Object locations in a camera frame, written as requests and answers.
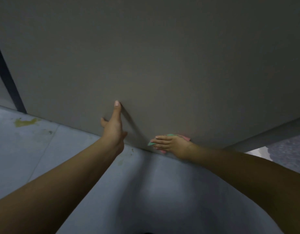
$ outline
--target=black object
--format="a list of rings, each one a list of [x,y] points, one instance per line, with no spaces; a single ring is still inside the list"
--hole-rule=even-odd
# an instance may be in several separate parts
[[[0,51],[0,78],[4,82],[4,85],[12,98],[12,101],[15,104],[15,107],[17,111],[25,113],[26,114],[26,109],[23,105],[23,102],[21,100],[20,94],[17,90],[17,87],[15,85],[15,82],[12,79],[12,76],[8,70],[7,64],[4,60],[4,57]]]

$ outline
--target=stain on floor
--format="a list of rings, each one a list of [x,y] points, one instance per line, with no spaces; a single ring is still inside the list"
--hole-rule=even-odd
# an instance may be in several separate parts
[[[34,125],[36,122],[41,121],[39,118],[33,118],[31,121],[21,121],[21,118],[18,118],[15,120],[15,127],[21,127],[21,126],[29,126]]]

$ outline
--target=white tile floor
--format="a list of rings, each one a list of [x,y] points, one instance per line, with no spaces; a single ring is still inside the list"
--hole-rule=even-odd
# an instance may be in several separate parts
[[[0,107],[0,198],[99,137]],[[281,233],[254,202],[208,170],[125,145],[58,233]]]

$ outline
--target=cloth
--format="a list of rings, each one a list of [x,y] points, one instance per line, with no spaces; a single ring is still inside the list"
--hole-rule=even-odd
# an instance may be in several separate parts
[[[176,135],[176,134],[168,134],[168,135],[166,135],[166,136],[175,136],[175,135]],[[183,136],[183,135],[177,135],[177,136],[184,138],[186,141],[190,141],[190,138],[188,138],[188,137],[186,137],[186,136]],[[149,142],[148,146],[151,146],[151,145],[154,145],[154,144],[156,144],[156,143]]]

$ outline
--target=person's left hand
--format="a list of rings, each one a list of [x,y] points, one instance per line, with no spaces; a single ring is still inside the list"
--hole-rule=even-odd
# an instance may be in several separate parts
[[[124,149],[124,139],[127,132],[122,130],[121,103],[115,101],[114,110],[110,121],[101,118],[101,126],[104,128],[102,139],[110,149],[114,149],[115,156],[118,156]]]

